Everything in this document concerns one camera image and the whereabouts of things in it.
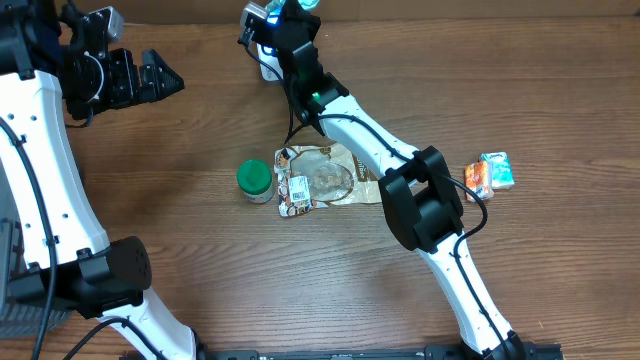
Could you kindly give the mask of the green lid jar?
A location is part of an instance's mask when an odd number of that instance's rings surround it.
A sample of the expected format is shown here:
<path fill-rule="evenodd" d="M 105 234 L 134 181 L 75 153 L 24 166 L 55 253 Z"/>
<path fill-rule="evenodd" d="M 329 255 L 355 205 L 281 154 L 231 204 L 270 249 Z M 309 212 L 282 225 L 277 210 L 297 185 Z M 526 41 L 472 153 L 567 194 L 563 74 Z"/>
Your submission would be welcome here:
<path fill-rule="evenodd" d="M 271 169 L 261 160 L 245 161 L 238 168 L 236 179 L 239 188 L 252 203 L 267 203 L 275 194 Z"/>

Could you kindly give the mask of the beige brown snack pouch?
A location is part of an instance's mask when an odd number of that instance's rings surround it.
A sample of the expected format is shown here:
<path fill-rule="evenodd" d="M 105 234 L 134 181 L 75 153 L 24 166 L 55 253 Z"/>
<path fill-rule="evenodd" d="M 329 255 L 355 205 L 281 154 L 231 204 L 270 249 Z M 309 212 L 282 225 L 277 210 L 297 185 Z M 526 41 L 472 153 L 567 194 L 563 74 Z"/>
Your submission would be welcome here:
<path fill-rule="evenodd" d="M 274 155 L 274 172 L 278 210 L 284 218 L 381 201 L 377 177 L 340 144 L 279 149 Z"/>

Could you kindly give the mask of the small teal tissue pack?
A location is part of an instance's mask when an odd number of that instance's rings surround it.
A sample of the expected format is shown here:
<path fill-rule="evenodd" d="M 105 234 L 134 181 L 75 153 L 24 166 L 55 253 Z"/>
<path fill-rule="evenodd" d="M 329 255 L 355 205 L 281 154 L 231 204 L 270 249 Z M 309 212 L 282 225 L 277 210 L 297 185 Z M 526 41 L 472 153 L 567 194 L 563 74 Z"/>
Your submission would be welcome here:
<path fill-rule="evenodd" d="M 480 161 L 486 161 L 491 168 L 493 190 L 510 189 L 515 185 L 511 163 L 506 152 L 482 153 Z"/>

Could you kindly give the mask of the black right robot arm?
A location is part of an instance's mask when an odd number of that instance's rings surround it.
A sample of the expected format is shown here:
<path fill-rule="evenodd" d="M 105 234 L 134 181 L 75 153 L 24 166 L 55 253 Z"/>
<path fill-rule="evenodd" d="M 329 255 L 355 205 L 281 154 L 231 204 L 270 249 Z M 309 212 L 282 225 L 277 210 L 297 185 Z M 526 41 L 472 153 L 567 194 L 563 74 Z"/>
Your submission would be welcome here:
<path fill-rule="evenodd" d="M 442 289 L 458 322 L 466 359 L 524 359 L 527 350 L 501 315 L 472 260 L 454 179 L 442 154 L 408 145 L 375 120 L 319 61 L 315 37 L 321 26 L 297 1 L 277 15 L 254 3 L 243 9 L 239 44 L 269 48 L 278 64 L 268 69 L 281 83 L 290 118 L 343 145 L 378 180 L 391 233 L 419 254 Z"/>

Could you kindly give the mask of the orange tissue pack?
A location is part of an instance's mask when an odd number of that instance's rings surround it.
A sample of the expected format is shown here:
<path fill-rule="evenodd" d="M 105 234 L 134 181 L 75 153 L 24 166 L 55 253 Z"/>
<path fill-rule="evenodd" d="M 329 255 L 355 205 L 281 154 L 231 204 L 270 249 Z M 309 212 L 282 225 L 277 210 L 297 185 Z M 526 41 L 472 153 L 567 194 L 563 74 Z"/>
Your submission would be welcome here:
<path fill-rule="evenodd" d="M 465 185 L 481 200 L 494 196 L 492 187 L 492 168 L 487 161 L 479 161 L 465 167 Z"/>

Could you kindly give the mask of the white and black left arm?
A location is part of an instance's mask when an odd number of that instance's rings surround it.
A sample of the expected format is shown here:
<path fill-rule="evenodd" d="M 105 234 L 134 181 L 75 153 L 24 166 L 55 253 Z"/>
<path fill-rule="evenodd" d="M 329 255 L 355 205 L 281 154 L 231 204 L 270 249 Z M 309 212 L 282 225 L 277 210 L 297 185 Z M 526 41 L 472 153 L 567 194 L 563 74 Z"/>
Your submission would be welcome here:
<path fill-rule="evenodd" d="M 146 359 L 202 359 L 196 333 L 153 290 L 148 253 L 111 240 L 86 196 L 67 132 L 104 111 L 162 100 L 182 78 L 147 50 L 136 66 L 118 46 L 122 16 L 73 2 L 1 5 L 1 164 L 21 225 L 26 269 L 11 298 L 41 312 L 43 339 L 56 312 L 112 327 Z"/>

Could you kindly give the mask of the teal wet wipes pack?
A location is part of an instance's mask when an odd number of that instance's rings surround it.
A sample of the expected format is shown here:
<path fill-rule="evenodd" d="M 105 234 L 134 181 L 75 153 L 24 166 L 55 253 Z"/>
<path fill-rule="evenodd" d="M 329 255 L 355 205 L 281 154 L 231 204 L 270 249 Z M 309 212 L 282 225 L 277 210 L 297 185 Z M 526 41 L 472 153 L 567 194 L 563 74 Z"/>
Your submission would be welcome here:
<path fill-rule="evenodd" d="M 295 0 L 301 7 L 303 10 L 305 11 L 311 11 L 314 8 L 316 8 L 318 6 L 318 4 L 320 3 L 320 0 Z M 266 5 L 266 10 L 269 13 L 272 13 L 276 10 L 280 10 L 285 3 L 287 2 L 287 0 L 271 0 L 267 5 Z"/>

